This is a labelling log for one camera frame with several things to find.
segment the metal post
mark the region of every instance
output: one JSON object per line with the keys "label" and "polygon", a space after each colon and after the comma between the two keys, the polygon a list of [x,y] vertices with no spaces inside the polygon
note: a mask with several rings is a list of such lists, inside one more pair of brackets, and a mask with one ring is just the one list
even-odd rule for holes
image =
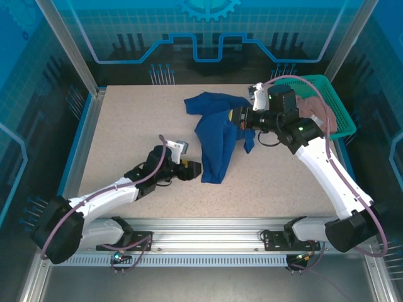
{"label": "metal post", "polygon": [[331,82],[334,80],[336,74],[339,72],[339,69],[342,66],[344,60],[346,60],[348,53],[355,44],[358,35],[363,30],[377,3],[378,0],[364,0],[363,4],[358,9],[354,20],[351,22],[350,27],[341,40],[336,53],[334,54],[332,60],[329,63],[329,66],[327,66],[327,69],[324,73],[324,75]]}
{"label": "metal post", "polygon": [[72,62],[74,68],[77,70],[79,77],[87,87],[87,90],[94,97],[97,97],[98,85],[96,84],[91,71],[89,71],[88,66],[84,61],[84,58],[82,57],[76,43],[74,43],[73,37],[71,37],[69,30],[59,14],[59,11],[55,7],[55,4],[52,2],[52,0],[36,0],[36,2],[48,21],[50,27],[53,29],[53,32]]}

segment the brown cloth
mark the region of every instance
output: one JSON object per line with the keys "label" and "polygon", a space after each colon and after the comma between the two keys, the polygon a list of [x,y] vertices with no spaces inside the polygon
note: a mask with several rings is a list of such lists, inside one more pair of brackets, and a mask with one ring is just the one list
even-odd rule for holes
{"label": "brown cloth", "polygon": [[[297,96],[297,107],[300,110],[301,118],[312,118],[319,128],[326,134],[326,113],[323,108],[321,99],[318,96],[310,96],[304,99],[301,96]],[[338,131],[338,123],[336,116],[332,108],[326,104],[326,111],[329,113],[330,119],[330,133],[336,133]]]}

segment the speckled table surface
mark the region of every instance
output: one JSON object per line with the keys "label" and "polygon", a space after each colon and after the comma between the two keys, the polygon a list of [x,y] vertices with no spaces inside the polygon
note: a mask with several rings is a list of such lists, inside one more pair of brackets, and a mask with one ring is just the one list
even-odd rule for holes
{"label": "speckled table surface", "polygon": [[[247,85],[108,86],[82,177],[79,196],[105,187],[143,162],[158,134],[189,143],[186,159],[201,161],[193,131],[200,116],[183,100],[204,91],[247,98]],[[268,134],[265,142],[276,142]],[[308,168],[286,147],[256,142],[248,155],[237,143],[222,184],[174,180],[148,196],[115,208],[123,218],[242,218],[333,216],[332,204]]]}

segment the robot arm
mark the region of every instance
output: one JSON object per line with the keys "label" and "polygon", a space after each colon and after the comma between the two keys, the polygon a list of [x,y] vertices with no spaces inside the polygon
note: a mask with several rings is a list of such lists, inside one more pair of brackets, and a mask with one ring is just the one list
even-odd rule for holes
{"label": "robot arm", "polygon": [[181,159],[181,155],[186,153],[187,143],[167,141],[166,145],[162,165],[151,178],[144,182],[130,185],[150,175],[156,169],[162,156],[163,146],[161,145],[154,147],[143,164],[134,167],[124,177],[103,189],[68,200],[61,196],[50,200],[31,231],[33,241],[43,248],[50,233],[65,214],[91,196],[91,202],[84,203],[73,212],[50,241],[46,255],[54,264],[67,260],[78,248],[101,244],[116,244],[117,247],[124,247],[130,242],[138,241],[132,240],[133,230],[120,217],[113,217],[107,221],[95,221],[95,219],[118,206],[143,198],[156,189],[158,182],[170,182],[172,178],[187,181],[201,174],[201,163]]}
{"label": "robot arm", "polygon": [[[336,210],[336,218],[300,217],[291,221],[285,227],[286,237],[290,241],[330,242],[340,252],[347,252],[376,235],[378,231],[373,220],[348,185],[355,189],[377,217],[384,212],[382,205],[373,203],[371,197],[354,182],[331,151],[328,158],[324,134],[312,119],[299,117],[295,92],[291,87],[274,85],[268,89],[269,110],[265,110],[268,102],[261,83],[251,86],[249,95],[254,106],[232,110],[231,121],[241,129],[275,132],[279,141],[315,175]],[[340,178],[333,165],[338,168],[348,185]]]}

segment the green basket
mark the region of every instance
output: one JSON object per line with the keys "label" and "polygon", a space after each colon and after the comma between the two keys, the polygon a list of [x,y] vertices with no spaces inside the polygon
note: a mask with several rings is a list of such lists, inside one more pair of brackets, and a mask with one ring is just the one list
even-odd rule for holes
{"label": "green basket", "polygon": [[[335,92],[332,84],[329,82],[327,77],[321,74],[317,74],[308,76],[305,75],[303,76],[303,78],[313,83],[313,85],[322,94],[325,102],[330,106],[330,108],[332,108],[334,115],[336,116],[338,131],[332,134],[330,136],[330,139],[337,140],[338,138],[354,134],[355,131],[357,131],[357,128],[355,127],[353,120],[351,119],[350,115],[348,114],[346,108],[344,107],[338,94]],[[295,94],[298,94],[303,98],[316,95],[311,87],[297,79],[281,79],[276,81],[275,84],[289,85],[295,91]]]}

